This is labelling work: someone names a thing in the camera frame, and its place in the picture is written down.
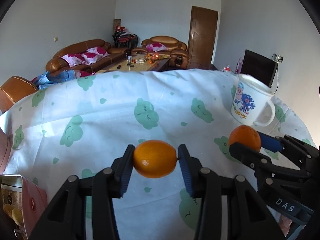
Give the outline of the right hand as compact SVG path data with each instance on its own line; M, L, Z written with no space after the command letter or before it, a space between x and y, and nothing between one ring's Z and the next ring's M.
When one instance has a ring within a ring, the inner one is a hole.
M278 224L286 239L296 239L300 233L301 226L284 215L280 216Z

